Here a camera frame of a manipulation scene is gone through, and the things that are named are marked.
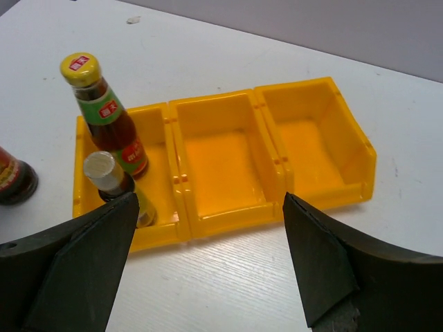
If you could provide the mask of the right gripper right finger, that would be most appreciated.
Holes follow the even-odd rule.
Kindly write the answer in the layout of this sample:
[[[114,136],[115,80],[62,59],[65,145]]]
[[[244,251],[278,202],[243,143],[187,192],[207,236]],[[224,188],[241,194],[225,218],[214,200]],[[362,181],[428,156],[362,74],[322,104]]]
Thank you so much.
[[[442,258],[354,229],[286,194],[284,227],[312,331],[441,331]]]

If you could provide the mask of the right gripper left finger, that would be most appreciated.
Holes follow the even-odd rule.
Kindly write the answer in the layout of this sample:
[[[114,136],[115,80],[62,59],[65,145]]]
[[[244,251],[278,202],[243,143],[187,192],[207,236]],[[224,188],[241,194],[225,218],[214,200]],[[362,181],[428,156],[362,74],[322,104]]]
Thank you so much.
[[[1,244],[1,330],[105,331],[138,213],[126,193]]]

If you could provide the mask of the red-lid dark sauce jar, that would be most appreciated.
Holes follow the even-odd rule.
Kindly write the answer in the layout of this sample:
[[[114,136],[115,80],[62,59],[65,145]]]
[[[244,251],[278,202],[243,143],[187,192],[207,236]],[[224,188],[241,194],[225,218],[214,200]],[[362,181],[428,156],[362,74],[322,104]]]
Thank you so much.
[[[28,163],[15,158],[1,147],[2,206],[27,201],[35,193],[38,183],[38,175]]]

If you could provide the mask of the small beige-cap oil bottle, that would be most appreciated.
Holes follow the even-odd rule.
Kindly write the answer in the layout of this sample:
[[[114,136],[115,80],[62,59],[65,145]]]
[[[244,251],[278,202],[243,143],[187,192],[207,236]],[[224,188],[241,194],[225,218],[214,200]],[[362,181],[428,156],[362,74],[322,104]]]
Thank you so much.
[[[95,185],[104,202],[110,202],[129,192],[137,195],[139,204],[137,228],[155,224],[158,217],[156,208],[109,152],[95,151],[89,154],[83,162],[83,172]]]

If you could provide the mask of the yellow-cap green-label sauce bottle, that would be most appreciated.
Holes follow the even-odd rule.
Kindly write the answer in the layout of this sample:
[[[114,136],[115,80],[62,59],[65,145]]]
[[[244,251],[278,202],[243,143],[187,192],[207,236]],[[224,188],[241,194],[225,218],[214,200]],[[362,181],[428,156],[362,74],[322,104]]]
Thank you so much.
[[[62,60],[60,72],[71,86],[95,146],[108,151],[129,175],[142,176],[149,159],[134,121],[102,74],[91,53],[73,53]]]

